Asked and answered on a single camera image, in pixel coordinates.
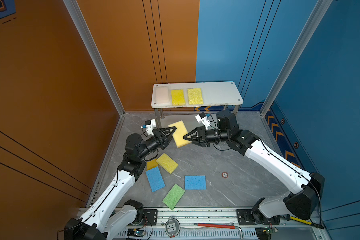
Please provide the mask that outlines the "yellow foam sponge front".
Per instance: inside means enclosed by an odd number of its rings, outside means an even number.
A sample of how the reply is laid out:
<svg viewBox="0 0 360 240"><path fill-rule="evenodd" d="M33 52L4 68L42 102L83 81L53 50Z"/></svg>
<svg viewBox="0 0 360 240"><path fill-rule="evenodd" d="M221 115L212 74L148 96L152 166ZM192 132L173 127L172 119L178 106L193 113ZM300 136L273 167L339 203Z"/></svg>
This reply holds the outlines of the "yellow foam sponge front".
<svg viewBox="0 0 360 240"><path fill-rule="evenodd" d="M172 105L173 106L185 106L186 100L184 96L184 90L171 90Z"/></svg>

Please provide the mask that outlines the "round grey socket plate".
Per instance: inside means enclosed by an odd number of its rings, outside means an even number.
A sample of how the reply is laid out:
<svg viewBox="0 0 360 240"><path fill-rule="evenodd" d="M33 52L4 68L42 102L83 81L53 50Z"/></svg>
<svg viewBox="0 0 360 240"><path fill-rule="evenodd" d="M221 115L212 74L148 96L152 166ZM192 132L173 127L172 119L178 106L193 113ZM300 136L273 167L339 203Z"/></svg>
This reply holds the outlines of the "round grey socket plate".
<svg viewBox="0 0 360 240"><path fill-rule="evenodd" d="M180 233L180 230L181 230L180 222L173 217L169 217L169 219L165 223L166 235L170 238L174 238Z"/></svg>

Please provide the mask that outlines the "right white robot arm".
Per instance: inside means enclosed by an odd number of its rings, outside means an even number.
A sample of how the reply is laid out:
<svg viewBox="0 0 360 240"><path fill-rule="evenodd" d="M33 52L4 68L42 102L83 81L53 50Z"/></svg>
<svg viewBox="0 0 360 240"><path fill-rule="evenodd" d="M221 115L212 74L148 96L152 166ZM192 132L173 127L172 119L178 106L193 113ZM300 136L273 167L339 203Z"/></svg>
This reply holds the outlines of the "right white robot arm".
<svg viewBox="0 0 360 240"><path fill-rule="evenodd" d="M249 130L242 130L236 115L228 110L217 113L215 129L205 125L183 136L200 147L226 142L231 150L257 162L286 187L287 192L272 198L261 198L253 206L253 221L262 225L273 217L293 215L309 220L315 208L321 207L325 178L319 173L309 173L273 151L264 141Z"/></svg>

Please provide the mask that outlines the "white foam sponge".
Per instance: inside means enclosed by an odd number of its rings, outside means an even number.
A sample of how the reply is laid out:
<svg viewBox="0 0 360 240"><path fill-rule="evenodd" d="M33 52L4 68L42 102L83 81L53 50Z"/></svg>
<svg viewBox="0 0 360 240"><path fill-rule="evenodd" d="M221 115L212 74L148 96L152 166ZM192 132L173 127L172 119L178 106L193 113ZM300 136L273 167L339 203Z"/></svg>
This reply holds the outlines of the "white foam sponge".
<svg viewBox="0 0 360 240"><path fill-rule="evenodd" d="M156 87L154 93L154 104L167 105L170 103L168 87Z"/></svg>

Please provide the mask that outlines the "aluminium left corner post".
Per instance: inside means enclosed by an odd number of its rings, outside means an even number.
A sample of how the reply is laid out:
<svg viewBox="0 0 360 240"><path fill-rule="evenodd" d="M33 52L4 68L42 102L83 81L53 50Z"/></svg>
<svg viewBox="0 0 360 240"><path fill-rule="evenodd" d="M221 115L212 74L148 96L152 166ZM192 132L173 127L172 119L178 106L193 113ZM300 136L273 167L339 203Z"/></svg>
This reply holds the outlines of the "aluminium left corner post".
<svg viewBox="0 0 360 240"><path fill-rule="evenodd" d="M88 24L84 18L84 15L80 9L77 1L74 0L63 0L71 19L73 20L76 29L89 53L93 64L95 65L99 76L101 77L103 84L121 117L125 116L125 109L122 105L120 97L116 91L114 83L110 77L107 67L102 59L99 49L95 43L95 40L91 34Z"/></svg>

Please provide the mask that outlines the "aluminium front rail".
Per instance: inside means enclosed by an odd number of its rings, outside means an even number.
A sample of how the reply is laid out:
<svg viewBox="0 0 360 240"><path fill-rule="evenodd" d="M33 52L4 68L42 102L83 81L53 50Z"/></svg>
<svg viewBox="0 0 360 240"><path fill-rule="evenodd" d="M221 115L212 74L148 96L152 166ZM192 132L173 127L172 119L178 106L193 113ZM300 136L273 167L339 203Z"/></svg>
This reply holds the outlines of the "aluminium front rail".
<svg viewBox="0 0 360 240"><path fill-rule="evenodd" d="M246 207L80 209L66 240L329 240L317 215L273 217L256 224Z"/></svg>

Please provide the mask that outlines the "orange-yellow thick sponge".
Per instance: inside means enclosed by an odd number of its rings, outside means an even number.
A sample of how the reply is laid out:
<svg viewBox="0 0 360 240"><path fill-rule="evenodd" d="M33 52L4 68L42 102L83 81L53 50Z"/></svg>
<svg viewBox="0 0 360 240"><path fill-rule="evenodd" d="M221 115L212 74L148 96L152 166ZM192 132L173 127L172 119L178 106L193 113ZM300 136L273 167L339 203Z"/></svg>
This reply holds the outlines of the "orange-yellow thick sponge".
<svg viewBox="0 0 360 240"><path fill-rule="evenodd" d="M177 148L181 148L188 144L191 144L191 141L185 140L184 136L188 134L186 126L183 121L178 121L176 123L168 125L168 127L176 127L175 133L173 134L173 138Z"/></svg>

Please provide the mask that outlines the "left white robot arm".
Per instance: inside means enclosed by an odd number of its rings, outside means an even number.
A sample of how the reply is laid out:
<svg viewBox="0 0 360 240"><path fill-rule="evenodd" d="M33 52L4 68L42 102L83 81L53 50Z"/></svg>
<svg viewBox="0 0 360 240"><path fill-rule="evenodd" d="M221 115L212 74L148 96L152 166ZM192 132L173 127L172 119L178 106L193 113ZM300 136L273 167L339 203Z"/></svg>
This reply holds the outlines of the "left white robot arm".
<svg viewBox="0 0 360 240"><path fill-rule="evenodd" d="M131 134L126 139L123 160L116 175L95 201L79 218L71 218L62 230L65 240L112 240L131 223L143 218L144 205L129 200L121 210L115 209L127 191L144 172L146 157L153 152L164 150L177 130L176 127L154 129L153 136L143 140L140 134Z"/></svg>

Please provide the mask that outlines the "white two-tier metal shelf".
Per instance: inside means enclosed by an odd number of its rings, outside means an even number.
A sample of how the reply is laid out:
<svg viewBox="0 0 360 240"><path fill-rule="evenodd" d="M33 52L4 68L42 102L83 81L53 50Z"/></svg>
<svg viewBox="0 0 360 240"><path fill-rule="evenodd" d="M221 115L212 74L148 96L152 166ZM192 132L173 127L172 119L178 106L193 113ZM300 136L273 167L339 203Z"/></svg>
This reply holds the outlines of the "white two-tier metal shelf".
<svg viewBox="0 0 360 240"><path fill-rule="evenodd" d="M168 87L170 103L167 105L154 104L154 90L156 87ZM187 89L200 88L204 100L203 105L189 105ZM173 106L171 90L184 90L186 100L185 106ZM201 82L201 83L172 83L172 84L155 84L153 86L151 106L155 111L156 124L160 128L161 120L165 118L164 109L171 108L196 108L212 106L234 106L234 113L239 111L240 106L244 103L243 98L234 82Z"/></svg>

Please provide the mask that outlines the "small orange-yellow sponge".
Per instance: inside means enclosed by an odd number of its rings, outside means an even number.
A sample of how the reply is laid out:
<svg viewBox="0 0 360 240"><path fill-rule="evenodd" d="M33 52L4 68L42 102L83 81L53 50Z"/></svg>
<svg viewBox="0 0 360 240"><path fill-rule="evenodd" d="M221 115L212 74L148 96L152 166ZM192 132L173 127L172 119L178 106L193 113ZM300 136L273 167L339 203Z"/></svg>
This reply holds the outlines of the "small orange-yellow sponge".
<svg viewBox="0 0 360 240"><path fill-rule="evenodd" d="M156 168L158 166L159 166L159 164L157 163L157 159L153 159L153 160L147 162L146 170L149 171L149 170L151 170L153 168Z"/></svg>

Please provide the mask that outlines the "blue cellulose sponge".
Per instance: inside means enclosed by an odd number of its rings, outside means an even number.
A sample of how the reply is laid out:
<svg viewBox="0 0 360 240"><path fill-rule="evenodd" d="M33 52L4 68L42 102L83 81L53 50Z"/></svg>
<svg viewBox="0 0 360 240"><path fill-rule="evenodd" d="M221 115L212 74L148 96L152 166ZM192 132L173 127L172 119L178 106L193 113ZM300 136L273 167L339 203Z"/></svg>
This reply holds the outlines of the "blue cellulose sponge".
<svg viewBox="0 0 360 240"><path fill-rule="evenodd" d="M206 190L205 176L185 176L185 190Z"/></svg>
<svg viewBox="0 0 360 240"><path fill-rule="evenodd" d="M146 171L146 175L152 192L155 192L165 187L165 183L159 167L155 167Z"/></svg>

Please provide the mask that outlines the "red handled tool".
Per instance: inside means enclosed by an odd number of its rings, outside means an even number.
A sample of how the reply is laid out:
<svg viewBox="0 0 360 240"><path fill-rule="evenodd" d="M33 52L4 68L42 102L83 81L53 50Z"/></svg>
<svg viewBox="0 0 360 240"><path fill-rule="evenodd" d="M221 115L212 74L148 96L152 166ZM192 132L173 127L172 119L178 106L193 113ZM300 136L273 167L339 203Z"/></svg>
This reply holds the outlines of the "red handled tool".
<svg viewBox="0 0 360 240"><path fill-rule="evenodd" d="M206 227L206 228L220 228L220 229L238 229L240 239L243 240L243 232L240 227L235 227L233 225L220 225L220 224L207 224L207 223L194 223L195 226L198 227Z"/></svg>

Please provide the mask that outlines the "green cellulose sponge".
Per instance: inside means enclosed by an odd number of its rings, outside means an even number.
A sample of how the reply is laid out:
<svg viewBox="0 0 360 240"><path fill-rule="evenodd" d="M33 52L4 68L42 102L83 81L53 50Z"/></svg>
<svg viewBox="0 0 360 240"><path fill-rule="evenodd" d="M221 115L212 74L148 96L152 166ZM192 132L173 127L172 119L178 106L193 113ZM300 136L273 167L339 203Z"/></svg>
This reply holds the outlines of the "green cellulose sponge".
<svg viewBox="0 0 360 240"><path fill-rule="evenodd" d="M179 185L174 184L171 190L163 199L163 203L170 209L173 210L177 203L180 201L182 196L184 195L185 190L181 188Z"/></svg>

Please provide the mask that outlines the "circuit board right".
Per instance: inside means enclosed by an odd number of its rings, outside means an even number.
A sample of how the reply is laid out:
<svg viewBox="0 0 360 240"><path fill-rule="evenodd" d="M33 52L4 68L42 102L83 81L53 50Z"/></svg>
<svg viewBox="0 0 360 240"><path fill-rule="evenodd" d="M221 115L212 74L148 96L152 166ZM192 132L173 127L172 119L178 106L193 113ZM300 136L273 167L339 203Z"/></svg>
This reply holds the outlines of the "circuit board right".
<svg viewBox="0 0 360 240"><path fill-rule="evenodd" d="M263 233L266 235L272 235L274 233L277 233L279 230L276 227L270 227L263 230Z"/></svg>

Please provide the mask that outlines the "green circuit board left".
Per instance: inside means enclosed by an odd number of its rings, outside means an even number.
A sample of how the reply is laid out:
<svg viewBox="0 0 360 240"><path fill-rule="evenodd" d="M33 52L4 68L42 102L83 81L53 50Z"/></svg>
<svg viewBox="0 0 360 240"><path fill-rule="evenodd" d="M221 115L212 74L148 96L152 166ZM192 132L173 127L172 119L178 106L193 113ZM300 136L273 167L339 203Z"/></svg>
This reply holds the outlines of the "green circuit board left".
<svg viewBox="0 0 360 240"><path fill-rule="evenodd" d="M126 237L127 239L142 239L147 232L143 229L128 229Z"/></svg>

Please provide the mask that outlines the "yellow cellulose sponge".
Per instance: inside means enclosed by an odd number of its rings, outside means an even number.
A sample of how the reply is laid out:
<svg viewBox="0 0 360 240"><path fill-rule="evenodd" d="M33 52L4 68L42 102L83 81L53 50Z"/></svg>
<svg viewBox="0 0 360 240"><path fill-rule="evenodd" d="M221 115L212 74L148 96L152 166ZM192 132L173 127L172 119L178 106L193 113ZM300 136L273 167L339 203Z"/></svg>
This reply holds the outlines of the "yellow cellulose sponge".
<svg viewBox="0 0 360 240"><path fill-rule="evenodd" d="M160 165L169 174L172 174L175 169L179 166L171 157L163 153L158 159L156 159L158 165Z"/></svg>
<svg viewBox="0 0 360 240"><path fill-rule="evenodd" d="M187 89L189 105L203 105L204 100L200 88Z"/></svg>

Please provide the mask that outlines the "aluminium corner post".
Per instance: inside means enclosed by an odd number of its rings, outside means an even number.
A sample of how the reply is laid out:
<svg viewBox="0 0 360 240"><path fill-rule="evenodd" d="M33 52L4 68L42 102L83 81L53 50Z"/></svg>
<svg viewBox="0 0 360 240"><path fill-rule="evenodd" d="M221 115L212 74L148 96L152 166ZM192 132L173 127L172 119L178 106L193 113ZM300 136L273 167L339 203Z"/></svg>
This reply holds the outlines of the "aluminium corner post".
<svg viewBox="0 0 360 240"><path fill-rule="evenodd" d="M271 108L272 103L275 101L283 85L291 74L293 68L298 62L301 54L305 50L307 44L315 33L317 27L322 21L324 15L328 11L332 0L319 0L315 4L309 18L307 19L298 39L296 40L285 64L283 65L278 77L276 78L264 104L260 110L260 115L264 117L268 110Z"/></svg>
<svg viewBox="0 0 360 240"><path fill-rule="evenodd" d="M122 105L120 97L116 91L114 83L110 77L107 67L102 59L99 49L95 43L95 40L91 34L88 24L84 18L84 15L80 9L77 1L74 0L63 0L71 19L73 20L76 29L89 53L93 64L95 65L99 76L101 77L103 84L121 117L125 116L125 109Z"/></svg>

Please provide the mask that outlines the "aluminium right corner post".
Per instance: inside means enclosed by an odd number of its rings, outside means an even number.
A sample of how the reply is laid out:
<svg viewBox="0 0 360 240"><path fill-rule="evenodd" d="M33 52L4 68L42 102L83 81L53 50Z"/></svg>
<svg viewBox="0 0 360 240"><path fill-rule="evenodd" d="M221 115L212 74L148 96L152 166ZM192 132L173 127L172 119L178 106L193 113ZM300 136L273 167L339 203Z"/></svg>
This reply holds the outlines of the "aluminium right corner post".
<svg viewBox="0 0 360 240"><path fill-rule="evenodd" d="M283 85L291 74L293 68L298 62L301 54L305 50L307 44L315 33L317 27L322 21L324 15L328 11L332 0L319 0L315 4L309 18L307 19L298 39L296 40L285 64L283 65L278 77L276 78L264 104L260 110L260 115L264 117L268 110L271 108L272 103L275 101Z"/></svg>

